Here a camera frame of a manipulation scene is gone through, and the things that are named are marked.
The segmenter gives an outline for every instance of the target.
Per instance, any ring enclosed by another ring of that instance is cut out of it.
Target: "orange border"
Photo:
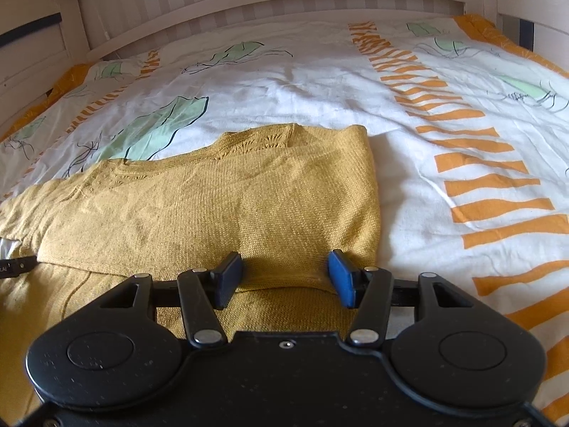
[[[558,73],[559,75],[569,78],[569,73],[557,66],[551,61],[542,58],[540,55],[532,53],[530,50],[519,47],[514,42],[510,41],[504,34],[502,34],[494,24],[486,20],[478,14],[467,14],[465,16],[455,16],[454,22],[468,35],[471,39],[482,41],[496,45],[510,54],[515,54],[524,59],[530,59],[537,62],[545,68]]]
[[[63,95],[69,93],[85,81],[87,73],[93,64],[78,64],[65,72],[53,85],[53,89],[46,99],[40,104],[29,108],[24,115],[19,117],[4,135],[0,136],[0,143],[10,135],[16,133],[19,129],[25,127],[32,122],[38,115],[47,111],[53,106]]]

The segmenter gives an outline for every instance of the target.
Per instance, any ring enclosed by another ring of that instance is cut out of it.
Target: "bed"
[[[548,356],[534,404],[569,421],[569,60],[558,48],[568,0],[447,0],[461,7],[454,17],[312,8],[104,61],[186,21],[282,0],[194,2],[92,49],[79,0],[19,1],[0,0],[18,8],[0,21],[5,49],[37,47],[49,30],[59,41],[0,85],[0,201],[102,159],[160,160],[226,131],[363,125],[380,194],[377,264],[405,279],[435,271],[532,332]],[[534,22],[534,52],[500,33],[502,15]],[[0,239],[1,258],[15,248]],[[391,335],[412,321],[393,311]]]

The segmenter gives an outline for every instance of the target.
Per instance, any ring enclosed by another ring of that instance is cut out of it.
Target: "yellow sweater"
[[[326,273],[342,249],[374,264],[379,203],[366,130],[272,125],[224,133],[213,145],[156,162],[107,160],[32,186],[0,205],[0,237],[41,264],[0,281],[0,417],[35,407],[27,346],[49,326],[134,273],[175,279],[230,251],[245,276],[218,314],[236,330],[345,332]],[[159,322],[183,335],[177,310]]]

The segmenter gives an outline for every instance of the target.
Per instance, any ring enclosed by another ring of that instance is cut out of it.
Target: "bed rail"
[[[569,0],[498,0],[498,13],[533,22],[534,52],[569,70]]]
[[[89,44],[78,0],[0,0],[0,130],[45,98]]]

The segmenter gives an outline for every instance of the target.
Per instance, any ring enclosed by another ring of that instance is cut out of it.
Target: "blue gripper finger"
[[[213,271],[217,281],[214,307],[223,310],[229,304],[235,289],[243,278],[243,260],[237,252],[231,252]]]
[[[360,270],[349,261],[340,249],[328,254],[328,275],[340,297],[342,306],[357,308],[356,286]]]

